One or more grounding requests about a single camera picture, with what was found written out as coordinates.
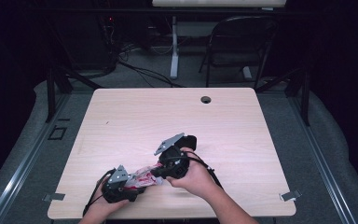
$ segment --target gray carpet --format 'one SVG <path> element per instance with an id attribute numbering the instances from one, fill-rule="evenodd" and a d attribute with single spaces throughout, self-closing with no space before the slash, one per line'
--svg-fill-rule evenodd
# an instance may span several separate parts
<path id="1" fill-rule="evenodd" d="M 181 48 L 179 78 L 174 81 L 175 83 L 186 87 L 204 87 L 205 72 L 198 73 L 202 51 L 203 49 L 200 48 Z M 169 76 L 171 53 L 157 54 L 152 51 L 136 50 L 127 56 L 123 55 L 123 58 L 128 59 L 128 64 Z M 238 71 L 233 70 L 229 73 L 231 78 L 243 80 Z M 213 71 L 212 81 L 219 81 L 221 75 L 221 72 Z M 107 88 L 170 87 L 160 81 L 145 78 L 150 84 L 130 69 L 118 65 L 110 75 L 94 78 L 93 81 Z M 92 94 L 90 88 L 84 84 L 77 80 L 71 81 L 75 90 L 70 96 L 63 96 L 62 99 L 65 99 L 66 104 L 51 124 L 56 125 L 56 128 L 66 128 L 65 134 L 62 140 L 48 140 L 48 136 L 45 137 L 37 161 L 8 209 L 3 223 L 50 223 L 47 217 L 49 204 L 43 202 L 42 198 L 46 193 L 55 192 Z M 213 84 L 211 87 L 252 85 L 253 83 L 226 83 Z M 34 146 L 35 139 L 46 127 L 44 123 L 48 108 L 46 83 L 37 86 L 35 91 L 37 102 L 33 114 L 0 172 L 0 196 L 22 158 Z M 341 223 L 336 207 L 312 158 L 307 136 L 296 118 L 296 111 L 289 104 L 289 100 L 284 97 L 282 87 L 278 86 L 273 89 L 273 92 L 260 93 L 257 96 L 289 187 L 291 190 L 299 189 L 303 193 L 303 196 L 296 201 L 296 214 L 292 217 L 278 217 L 277 223 Z M 314 95 L 310 97 L 310 124 L 358 223 L 358 178 L 348 162 L 345 138 L 323 104 Z M 270 217 L 258 217 L 257 220 L 260 223 L 273 223 Z M 56 220 L 54 223 L 77 222 L 78 220 Z"/>

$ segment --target table top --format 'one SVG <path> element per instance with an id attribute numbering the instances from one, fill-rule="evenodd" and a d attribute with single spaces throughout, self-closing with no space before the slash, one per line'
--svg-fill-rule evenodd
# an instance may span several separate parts
<path id="1" fill-rule="evenodd" d="M 210 97 L 205 104 L 201 97 Z M 289 192 L 269 129 L 253 89 L 99 89 L 94 92 L 52 201 L 52 219 L 81 218 L 96 181 L 123 164 L 127 172 L 155 164 L 162 140 L 195 135 L 197 154 L 225 191 L 253 217 L 291 216 Z M 215 217 L 201 198 L 184 189 L 148 187 L 111 218 Z"/>
<path id="2" fill-rule="evenodd" d="M 153 0 L 154 7 L 284 7 L 286 0 Z"/>

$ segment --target white stand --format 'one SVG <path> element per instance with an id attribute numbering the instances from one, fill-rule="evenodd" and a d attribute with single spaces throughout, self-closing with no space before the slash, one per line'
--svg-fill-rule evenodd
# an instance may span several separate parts
<path id="1" fill-rule="evenodd" d="M 178 36 L 176 33 L 176 17 L 172 17 L 172 63 L 171 63 L 171 78 L 178 78 Z"/>

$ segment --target grommet hole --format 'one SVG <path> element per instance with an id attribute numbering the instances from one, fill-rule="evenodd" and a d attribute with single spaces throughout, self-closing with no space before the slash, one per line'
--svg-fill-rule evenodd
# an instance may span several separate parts
<path id="1" fill-rule="evenodd" d="M 202 101 L 204 104 L 209 104 L 209 103 L 212 101 L 212 99 L 211 99 L 211 97 L 209 97 L 209 96 L 202 96 L 202 97 L 201 97 L 201 101 Z"/>

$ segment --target black chair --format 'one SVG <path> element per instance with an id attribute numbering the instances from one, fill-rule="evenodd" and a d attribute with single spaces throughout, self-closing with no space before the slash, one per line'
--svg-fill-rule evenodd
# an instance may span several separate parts
<path id="1" fill-rule="evenodd" d="M 207 64 L 206 87 L 211 66 L 258 66 L 255 88 L 260 79 L 278 23 L 267 16 L 239 16 L 220 21 L 213 28 L 199 72 Z"/>

